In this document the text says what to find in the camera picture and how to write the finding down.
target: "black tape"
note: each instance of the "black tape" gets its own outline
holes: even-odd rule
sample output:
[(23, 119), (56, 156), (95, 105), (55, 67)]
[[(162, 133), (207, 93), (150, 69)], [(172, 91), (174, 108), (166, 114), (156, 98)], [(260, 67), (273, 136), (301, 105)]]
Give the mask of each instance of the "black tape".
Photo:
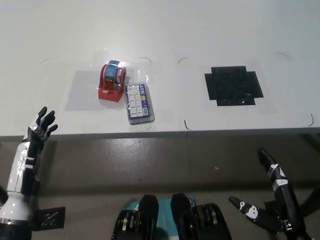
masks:
[(256, 72), (245, 66), (212, 67), (205, 73), (210, 100), (218, 106), (256, 105), (255, 98), (263, 98)]
[(33, 231), (63, 229), (65, 227), (66, 207), (36, 210), (33, 213)]

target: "tape roll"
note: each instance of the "tape roll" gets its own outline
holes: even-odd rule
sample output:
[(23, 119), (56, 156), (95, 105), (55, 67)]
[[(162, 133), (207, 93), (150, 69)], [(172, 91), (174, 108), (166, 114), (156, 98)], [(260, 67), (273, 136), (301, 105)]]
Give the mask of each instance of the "tape roll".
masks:
[(125, 81), (127, 70), (126, 68), (118, 67), (119, 61), (111, 60), (101, 69), (100, 82), (106, 90), (113, 90), (114, 84), (121, 85)]

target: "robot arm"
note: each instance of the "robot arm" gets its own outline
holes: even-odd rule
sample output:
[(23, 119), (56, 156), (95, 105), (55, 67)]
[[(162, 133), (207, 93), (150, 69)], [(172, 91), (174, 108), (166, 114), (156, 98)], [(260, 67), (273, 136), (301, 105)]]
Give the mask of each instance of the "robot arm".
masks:
[(50, 134), (58, 128), (51, 125), (55, 112), (46, 116), (44, 107), (31, 122), (17, 147), (7, 185), (7, 201), (0, 209), (0, 239), (30, 239), (31, 196), (39, 191), (40, 154)]
[(263, 148), (258, 150), (260, 163), (270, 178), (274, 191), (276, 213), (258, 208), (231, 196), (229, 201), (254, 224), (271, 233), (284, 232), (288, 240), (311, 240), (294, 190), (280, 165)]

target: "white table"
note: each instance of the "white table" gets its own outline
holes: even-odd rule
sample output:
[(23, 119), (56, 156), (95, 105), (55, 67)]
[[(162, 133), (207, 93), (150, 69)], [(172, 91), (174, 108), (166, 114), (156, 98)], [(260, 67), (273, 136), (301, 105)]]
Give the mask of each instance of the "white table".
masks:
[[(56, 111), (52, 139), (318, 133), (319, 24), (318, 0), (2, 0), (0, 140), (42, 106)], [(153, 123), (130, 126), (124, 99), (98, 99), (111, 59), (130, 81), (148, 76)], [(222, 66), (255, 71), (264, 98), (218, 107), (204, 74)]]

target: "blue label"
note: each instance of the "blue label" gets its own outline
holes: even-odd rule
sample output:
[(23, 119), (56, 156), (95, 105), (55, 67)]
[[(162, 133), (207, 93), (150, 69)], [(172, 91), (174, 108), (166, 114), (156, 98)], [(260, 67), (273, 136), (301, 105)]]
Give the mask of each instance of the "blue label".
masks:
[(105, 72), (105, 77), (110, 80), (114, 80), (116, 76), (117, 66), (109, 65)]

